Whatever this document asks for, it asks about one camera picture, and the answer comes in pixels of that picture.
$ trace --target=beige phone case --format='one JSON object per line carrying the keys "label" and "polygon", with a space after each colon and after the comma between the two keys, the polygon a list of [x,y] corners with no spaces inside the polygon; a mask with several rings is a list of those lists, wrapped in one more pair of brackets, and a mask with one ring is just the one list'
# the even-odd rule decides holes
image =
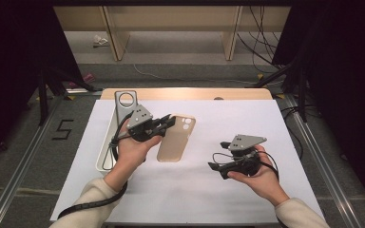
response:
{"label": "beige phone case", "polygon": [[170,118],[173,116],[176,117],[176,123],[165,132],[157,155],[159,162],[178,162],[195,126],[193,116],[172,114]]}

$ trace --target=white paper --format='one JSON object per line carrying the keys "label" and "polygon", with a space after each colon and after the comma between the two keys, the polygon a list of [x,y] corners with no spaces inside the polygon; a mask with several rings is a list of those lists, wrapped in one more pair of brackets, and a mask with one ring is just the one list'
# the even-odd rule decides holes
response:
{"label": "white paper", "polygon": [[[322,216],[298,154],[275,101],[140,101],[154,116],[171,113],[197,120],[182,159],[158,162],[153,147],[107,222],[142,225],[260,225],[277,223],[273,206],[247,185],[223,180],[208,166],[213,153],[230,155],[220,142],[236,134],[267,138],[262,145],[278,164],[280,183],[290,197],[304,200]],[[52,220],[80,195],[85,184],[102,177],[96,161],[114,110],[114,101],[93,108]]]}

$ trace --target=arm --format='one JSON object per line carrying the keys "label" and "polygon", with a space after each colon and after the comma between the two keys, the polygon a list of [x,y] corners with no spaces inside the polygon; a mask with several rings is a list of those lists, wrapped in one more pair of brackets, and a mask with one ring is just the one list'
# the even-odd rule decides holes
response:
{"label": "arm", "polygon": [[[121,132],[126,131],[127,123],[128,121],[124,123]],[[160,136],[155,136],[146,142],[137,142],[132,138],[120,140],[118,145],[119,158],[114,167],[103,179],[95,179],[89,182],[82,191],[81,197],[74,204],[113,197],[122,189],[138,166],[142,164],[149,149],[161,140],[162,137]],[[101,227],[118,203],[117,200],[106,206],[71,213],[58,219],[50,227]]]}
{"label": "arm", "polygon": [[[260,145],[255,147],[258,151],[265,151]],[[259,153],[259,157],[262,162],[272,165],[266,154]],[[290,199],[270,168],[262,166],[252,177],[233,171],[227,175],[233,180],[247,184],[257,195],[270,201],[275,207],[278,219],[287,227],[329,227],[324,219],[303,201]]]}

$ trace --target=sleeve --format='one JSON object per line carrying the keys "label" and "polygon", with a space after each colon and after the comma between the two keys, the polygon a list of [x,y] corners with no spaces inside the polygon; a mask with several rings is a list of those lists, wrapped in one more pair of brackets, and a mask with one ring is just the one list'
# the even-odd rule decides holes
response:
{"label": "sleeve", "polygon": [[297,227],[329,227],[325,220],[300,199],[289,199],[275,208],[278,219],[285,226]]}
{"label": "sleeve", "polygon": [[[97,200],[105,200],[113,197],[115,194],[117,194],[117,192],[110,188],[103,179],[94,179],[85,186],[81,197],[78,198],[73,205]],[[59,218],[50,226],[50,228],[101,227],[106,219],[108,219],[112,210],[118,205],[119,201],[120,199],[106,206],[90,208],[71,213]]]}

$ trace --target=floor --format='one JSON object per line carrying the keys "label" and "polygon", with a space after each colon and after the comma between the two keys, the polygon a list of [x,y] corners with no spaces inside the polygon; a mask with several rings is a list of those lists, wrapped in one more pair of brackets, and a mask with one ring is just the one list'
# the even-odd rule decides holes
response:
{"label": "floor", "polygon": [[[93,42],[94,36],[106,38],[105,32],[67,32],[66,35],[82,73],[93,73],[96,80],[91,84],[97,87],[159,85],[243,87],[255,83],[258,77],[268,76],[270,74],[268,72],[275,70],[260,58],[253,58],[240,40],[236,44],[234,59],[226,61],[220,35],[217,32],[133,32],[126,47],[126,54],[120,62],[114,61],[106,44],[93,47],[96,45]],[[270,45],[278,42],[275,35],[266,34]],[[254,46],[254,39],[248,33],[240,34],[240,37],[249,47]],[[269,58],[264,45],[257,44],[255,50],[264,58]],[[122,70],[120,72],[124,76],[113,75],[116,70]],[[267,88],[273,94],[279,95],[281,80],[276,80]],[[95,101],[100,98],[99,94],[68,96],[64,100],[53,97],[49,101],[53,113],[50,123],[44,129],[42,139],[36,140],[35,133],[42,130],[38,127],[37,97],[38,94],[35,94],[30,98],[29,109],[24,111],[17,124],[10,130],[11,134],[6,139],[8,149],[0,150],[0,197],[12,182],[13,173],[19,170],[18,165],[24,160],[24,155],[30,155],[29,163],[23,167],[24,176],[21,177],[19,185],[13,188],[15,194],[10,204],[2,211],[4,216],[0,220],[1,227],[50,225],[51,211],[67,178],[67,171],[83,136],[89,113]],[[284,97],[286,99],[276,98],[281,109],[289,106],[289,97],[291,95]],[[307,126],[311,129],[322,156],[332,170],[339,190],[354,209],[356,225],[350,225],[338,209],[336,197],[333,196],[325,176],[321,175],[315,154],[303,137],[304,132],[300,130],[297,117],[291,115],[287,119],[287,125],[294,133],[293,142],[299,154],[300,148],[303,147],[301,162],[325,219],[331,227],[365,227],[363,186],[352,167],[340,157],[340,148],[323,117],[312,107],[307,109],[307,117]],[[60,124],[71,128],[67,140],[54,140],[65,137],[64,132],[57,131]],[[32,149],[30,147],[35,147],[36,152],[29,153]]]}

